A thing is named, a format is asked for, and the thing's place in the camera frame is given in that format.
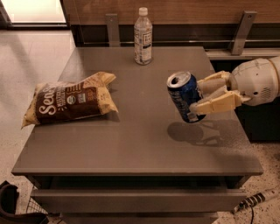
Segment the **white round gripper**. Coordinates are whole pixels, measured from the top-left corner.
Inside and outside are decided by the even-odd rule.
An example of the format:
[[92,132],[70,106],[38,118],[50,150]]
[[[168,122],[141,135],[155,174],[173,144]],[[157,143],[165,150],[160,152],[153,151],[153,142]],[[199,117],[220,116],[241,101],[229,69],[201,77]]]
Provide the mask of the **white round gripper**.
[[228,86],[235,91],[223,90],[222,94],[193,103],[189,109],[196,115],[208,115],[233,110],[243,104],[257,106],[273,102],[280,96],[280,57],[254,59],[237,66],[230,72],[213,73],[198,80],[203,95]]

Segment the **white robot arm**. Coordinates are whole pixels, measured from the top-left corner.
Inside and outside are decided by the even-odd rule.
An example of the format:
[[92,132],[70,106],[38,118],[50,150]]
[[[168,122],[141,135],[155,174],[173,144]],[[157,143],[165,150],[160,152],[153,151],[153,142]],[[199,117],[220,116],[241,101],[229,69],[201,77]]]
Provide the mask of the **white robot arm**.
[[196,115],[273,102],[280,96],[280,57],[244,62],[231,73],[213,73],[199,80],[198,87],[203,98],[190,106]]

